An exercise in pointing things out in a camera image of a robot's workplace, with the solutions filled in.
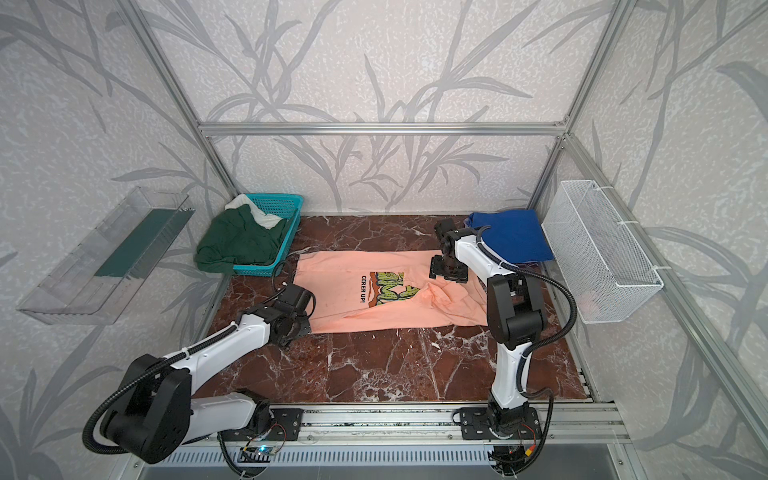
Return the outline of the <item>pink graphic t-shirt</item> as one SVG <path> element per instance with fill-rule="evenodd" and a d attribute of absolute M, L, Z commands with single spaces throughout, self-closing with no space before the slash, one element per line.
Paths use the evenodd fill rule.
<path fill-rule="evenodd" d="M 320 251 L 299 257 L 294 283 L 318 301 L 311 331 L 485 326 L 486 293 L 472 274 L 465 284 L 429 276 L 437 250 Z"/>

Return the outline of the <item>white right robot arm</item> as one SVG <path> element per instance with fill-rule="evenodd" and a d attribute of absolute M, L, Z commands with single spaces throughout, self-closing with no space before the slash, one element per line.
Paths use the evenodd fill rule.
<path fill-rule="evenodd" d="M 524 426 L 530 410 L 528 351 L 545 328 L 540 282 L 503 260 L 482 239 L 485 228 L 458 228 L 451 219 L 434 231 L 441 252 L 430 263 L 429 276 L 466 284 L 474 274 L 485 286 L 486 322 L 497 342 L 497 368 L 487 407 L 491 433 L 509 438 Z"/>

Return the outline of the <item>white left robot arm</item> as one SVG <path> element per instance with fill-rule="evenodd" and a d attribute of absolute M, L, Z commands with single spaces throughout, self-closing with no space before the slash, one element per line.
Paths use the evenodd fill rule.
<path fill-rule="evenodd" d="M 310 334 L 315 304 L 313 293 L 289 284 L 191 346 L 135 359 L 117 390 L 87 420 L 83 445 L 93 453 L 130 453 L 156 464 L 210 435 L 238 430 L 267 435 L 274 420 L 263 396 L 246 390 L 205 398 L 196 394 L 245 355 L 266 346 L 287 348 Z"/>

